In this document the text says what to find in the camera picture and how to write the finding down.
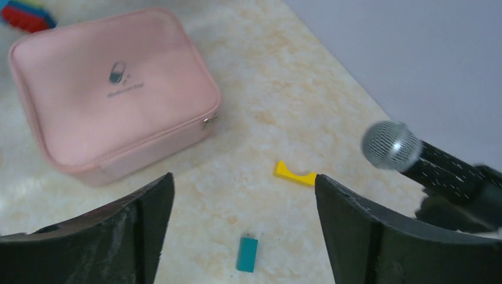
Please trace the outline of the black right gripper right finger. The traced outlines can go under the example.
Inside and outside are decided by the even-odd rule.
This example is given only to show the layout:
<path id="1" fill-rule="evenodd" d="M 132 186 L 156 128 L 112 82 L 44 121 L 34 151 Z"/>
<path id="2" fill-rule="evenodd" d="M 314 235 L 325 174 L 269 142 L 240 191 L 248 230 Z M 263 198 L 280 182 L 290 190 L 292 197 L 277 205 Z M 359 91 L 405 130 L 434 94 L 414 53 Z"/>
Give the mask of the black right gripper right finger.
<path id="1" fill-rule="evenodd" d="M 499 239 L 412 219 L 326 175 L 317 175 L 315 195 L 336 283 L 501 282 Z"/>

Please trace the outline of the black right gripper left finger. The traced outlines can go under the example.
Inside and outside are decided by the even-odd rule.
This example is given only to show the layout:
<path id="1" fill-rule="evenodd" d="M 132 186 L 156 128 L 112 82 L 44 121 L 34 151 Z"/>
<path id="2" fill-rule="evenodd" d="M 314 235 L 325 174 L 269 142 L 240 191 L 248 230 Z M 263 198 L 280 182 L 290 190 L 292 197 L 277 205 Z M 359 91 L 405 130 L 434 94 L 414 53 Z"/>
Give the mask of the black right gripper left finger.
<path id="1" fill-rule="evenodd" d="M 1 282 L 153 283 L 175 196 L 173 175 L 34 233 L 1 237 Z"/>

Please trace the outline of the pink medicine case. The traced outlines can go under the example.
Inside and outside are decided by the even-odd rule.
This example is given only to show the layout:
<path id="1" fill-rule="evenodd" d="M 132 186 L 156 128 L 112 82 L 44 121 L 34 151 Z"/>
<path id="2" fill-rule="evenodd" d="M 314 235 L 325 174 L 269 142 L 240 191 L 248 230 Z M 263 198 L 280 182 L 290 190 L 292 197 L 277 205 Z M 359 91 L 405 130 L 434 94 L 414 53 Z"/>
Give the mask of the pink medicine case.
<path id="1" fill-rule="evenodd" d="M 25 36 L 8 61 L 44 160 L 88 185 L 201 141 L 220 107 L 199 51 L 165 8 Z"/>

